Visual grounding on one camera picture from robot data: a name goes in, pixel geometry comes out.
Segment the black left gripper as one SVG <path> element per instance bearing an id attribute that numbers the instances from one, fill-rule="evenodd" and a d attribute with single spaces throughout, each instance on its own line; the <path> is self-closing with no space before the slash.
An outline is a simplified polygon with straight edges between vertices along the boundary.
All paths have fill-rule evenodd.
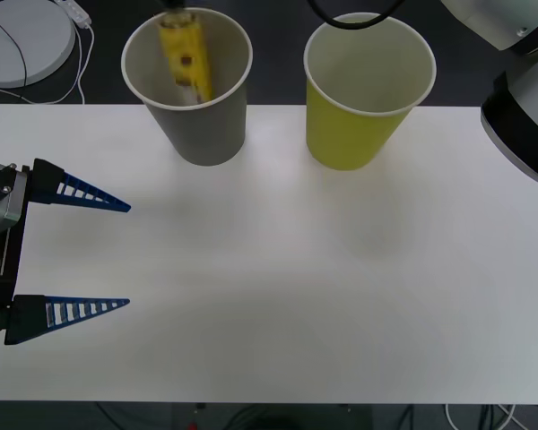
<path id="1" fill-rule="evenodd" d="M 13 298 L 28 211 L 29 179 L 30 169 L 26 166 L 19 170 L 15 165 L 0 165 L 0 331 L 5 331 L 5 345 L 18 345 L 130 304 L 128 298 Z M 126 202 L 44 159 L 34 160 L 30 201 L 115 212 L 131 210 Z"/>

